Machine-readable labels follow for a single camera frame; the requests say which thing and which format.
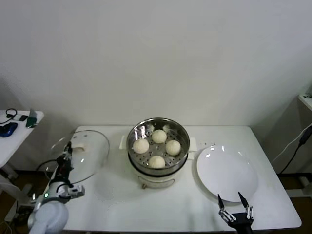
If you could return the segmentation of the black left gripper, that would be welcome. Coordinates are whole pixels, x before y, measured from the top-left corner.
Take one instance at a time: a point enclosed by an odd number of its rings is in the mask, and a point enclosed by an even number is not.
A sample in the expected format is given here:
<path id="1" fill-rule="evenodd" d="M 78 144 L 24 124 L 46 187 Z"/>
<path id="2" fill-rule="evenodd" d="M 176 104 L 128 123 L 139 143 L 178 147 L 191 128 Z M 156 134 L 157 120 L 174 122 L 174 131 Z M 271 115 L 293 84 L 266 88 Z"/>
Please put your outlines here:
<path id="1" fill-rule="evenodd" d="M 68 180 L 69 179 L 69 174 L 73 169 L 72 166 L 72 143 L 69 141 L 67 143 L 67 147 L 64 148 L 62 152 L 62 156 L 59 156 L 57 158 L 57 169 L 55 173 L 55 179 L 58 180 Z"/>

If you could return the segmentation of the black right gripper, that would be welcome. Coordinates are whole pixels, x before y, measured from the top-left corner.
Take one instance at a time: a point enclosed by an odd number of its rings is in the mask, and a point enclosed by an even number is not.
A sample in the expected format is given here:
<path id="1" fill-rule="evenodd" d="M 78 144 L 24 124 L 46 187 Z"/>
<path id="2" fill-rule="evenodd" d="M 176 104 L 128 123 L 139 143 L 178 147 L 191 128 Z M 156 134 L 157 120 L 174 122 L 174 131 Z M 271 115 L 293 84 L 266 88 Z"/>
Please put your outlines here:
<path id="1" fill-rule="evenodd" d="M 251 229 L 251 225 L 253 223 L 253 207 L 249 205 L 246 198 L 238 192 L 241 203 L 245 208 L 245 213 L 229 213 L 224 206 L 224 203 L 219 194 L 218 197 L 218 205 L 219 212 L 218 214 L 225 222 L 230 222 L 230 227 L 234 228 L 238 234 L 253 234 L 253 230 Z"/>

